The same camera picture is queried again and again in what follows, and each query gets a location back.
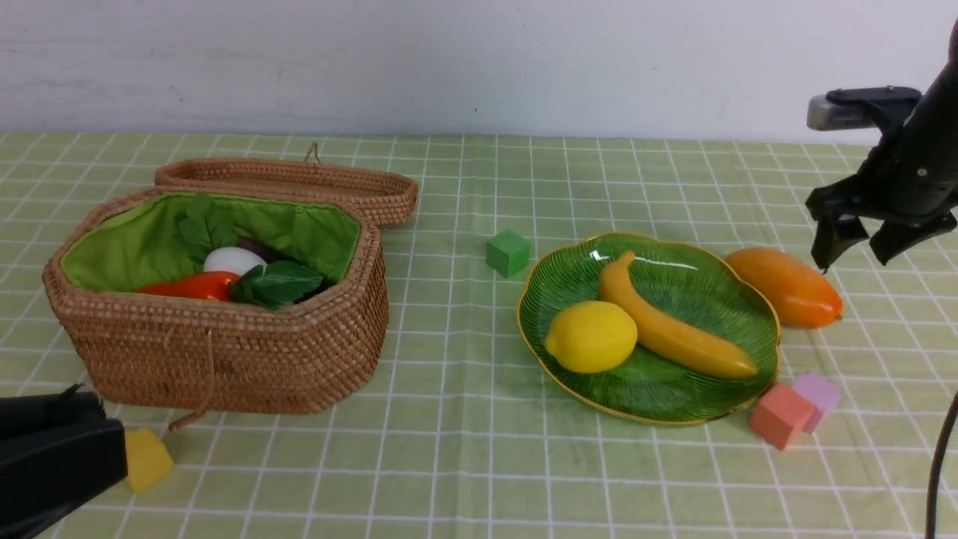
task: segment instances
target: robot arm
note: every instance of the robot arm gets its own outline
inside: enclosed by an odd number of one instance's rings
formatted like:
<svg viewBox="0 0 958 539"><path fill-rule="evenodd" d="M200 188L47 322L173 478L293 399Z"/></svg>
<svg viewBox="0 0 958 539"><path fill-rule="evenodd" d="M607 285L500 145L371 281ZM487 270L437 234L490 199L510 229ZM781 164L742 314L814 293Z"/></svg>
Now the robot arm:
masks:
<svg viewBox="0 0 958 539"><path fill-rule="evenodd" d="M868 239L860 218L882 222L869 245L883 265L909 248L958 227L958 21L948 62L922 93L886 86L833 90L809 102L816 130L878 127L881 137L858 170L812 190L817 222L811 254L821 270Z"/></svg>

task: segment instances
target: white egg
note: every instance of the white egg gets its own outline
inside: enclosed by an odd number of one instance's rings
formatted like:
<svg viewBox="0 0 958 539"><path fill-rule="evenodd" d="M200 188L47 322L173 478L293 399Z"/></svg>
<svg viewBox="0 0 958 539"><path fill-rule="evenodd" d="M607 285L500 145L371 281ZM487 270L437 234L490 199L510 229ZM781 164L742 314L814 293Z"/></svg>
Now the white egg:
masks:
<svg viewBox="0 0 958 539"><path fill-rule="evenodd" d="M256 266L265 266L266 261L255 252L240 247L220 247L206 256L203 271L229 271L244 275Z"/></svg>

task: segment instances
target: purple cube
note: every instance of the purple cube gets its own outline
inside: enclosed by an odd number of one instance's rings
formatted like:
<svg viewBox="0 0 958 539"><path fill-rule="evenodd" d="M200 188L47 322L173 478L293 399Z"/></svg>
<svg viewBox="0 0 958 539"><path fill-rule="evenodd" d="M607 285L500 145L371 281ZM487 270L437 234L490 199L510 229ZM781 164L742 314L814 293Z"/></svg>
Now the purple cube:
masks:
<svg viewBox="0 0 958 539"><path fill-rule="evenodd" d="M809 434L812 434L818 424L832 413L841 399L841 391L838 387L815 372L806 372L792 384L791 388L815 405L815 412L803 429Z"/></svg>

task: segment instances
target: red pepper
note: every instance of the red pepper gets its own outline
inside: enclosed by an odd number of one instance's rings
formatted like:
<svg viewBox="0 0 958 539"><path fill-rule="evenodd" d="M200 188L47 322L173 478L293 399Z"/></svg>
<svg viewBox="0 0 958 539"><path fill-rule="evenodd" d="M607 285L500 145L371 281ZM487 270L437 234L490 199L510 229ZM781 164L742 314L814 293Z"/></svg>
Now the red pepper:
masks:
<svg viewBox="0 0 958 539"><path fill-rule="evenodd" d="M171 283L157 283L137 289L138 293L231 301L230 285L240 276L229 271L204 271Z"/></svg>

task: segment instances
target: basket handle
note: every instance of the basket handle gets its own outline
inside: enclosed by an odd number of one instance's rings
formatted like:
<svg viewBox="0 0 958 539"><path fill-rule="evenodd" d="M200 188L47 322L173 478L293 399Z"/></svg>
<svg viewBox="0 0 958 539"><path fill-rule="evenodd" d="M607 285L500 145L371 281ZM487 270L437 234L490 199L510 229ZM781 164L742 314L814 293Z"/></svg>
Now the basket handle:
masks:
<svg viewBox="0 0 958 539"><path fill-rule="evenodd" d="M206 352L210 365L210 382L206 388L206 395L203 397L202 402L199 403L199 406L196 407L196 410L170 423L167 429L171 433L175 433L183 427L202 419L203 416L206 415L206 408L210 406L210 401L213 400L213 393L217 388L217 367L216 362L213 361L213 330L206 330Z"/></svg>
<svg viewBox="0 0 958 539"><path fill-rule="evenodd" d="M309 150L306 152L306 156L303 157L303 162L306 163L309 161L309 158L312 157L316 161L317 165L322 165L323 161L319 158L319 143L314 142L309 146Z"/></svg>

